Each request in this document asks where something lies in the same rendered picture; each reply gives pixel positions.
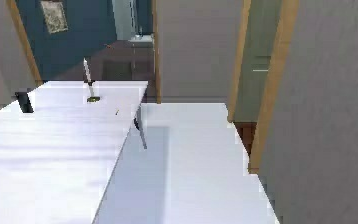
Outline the white sink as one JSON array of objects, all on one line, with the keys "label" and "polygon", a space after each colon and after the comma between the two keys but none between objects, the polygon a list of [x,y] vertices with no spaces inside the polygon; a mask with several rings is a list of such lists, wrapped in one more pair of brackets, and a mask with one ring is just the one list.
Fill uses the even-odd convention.
[{"label": "white sink", "polygon": [[154,46],[154,33],[143,34],[142,32],[132,36],[128,42],[133,47],[152,48]]}]

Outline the green room door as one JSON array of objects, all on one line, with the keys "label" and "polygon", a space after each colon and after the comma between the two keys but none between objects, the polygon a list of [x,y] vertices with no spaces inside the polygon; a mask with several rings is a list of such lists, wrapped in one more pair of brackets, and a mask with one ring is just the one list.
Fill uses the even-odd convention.
[{"label": "green room door", "polygon": [[269,69],[282,0],[252,0],[234,120],[256,122]]}]

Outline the white table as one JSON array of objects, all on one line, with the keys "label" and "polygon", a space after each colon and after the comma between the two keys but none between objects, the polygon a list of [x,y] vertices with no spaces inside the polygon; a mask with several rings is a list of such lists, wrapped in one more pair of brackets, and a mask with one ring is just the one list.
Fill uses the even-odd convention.
[{"label": "white table", "polygon": [[0,109],[0,224],[93,224],[145,81],[49,81]]}]

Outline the black box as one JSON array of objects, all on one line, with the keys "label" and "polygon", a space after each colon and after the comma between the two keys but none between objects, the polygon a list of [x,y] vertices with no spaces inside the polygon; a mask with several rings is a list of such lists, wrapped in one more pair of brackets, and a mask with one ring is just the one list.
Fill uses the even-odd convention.
[{"label": "black box", "polygon": [[15,96],[23,113],[33,113],[33,107],[27,92],[16,92]]}]

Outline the framed wall picture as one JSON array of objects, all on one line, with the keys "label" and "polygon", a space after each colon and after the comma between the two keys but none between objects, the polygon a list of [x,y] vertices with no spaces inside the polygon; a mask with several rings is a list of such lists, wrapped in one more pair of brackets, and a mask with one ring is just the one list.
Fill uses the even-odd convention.
[{"label": "framed wall picture", "polygon": [[68,30],[67,19],[61,1],[41,0],[40,5],[43,11],[47,30],[50,34]]}]

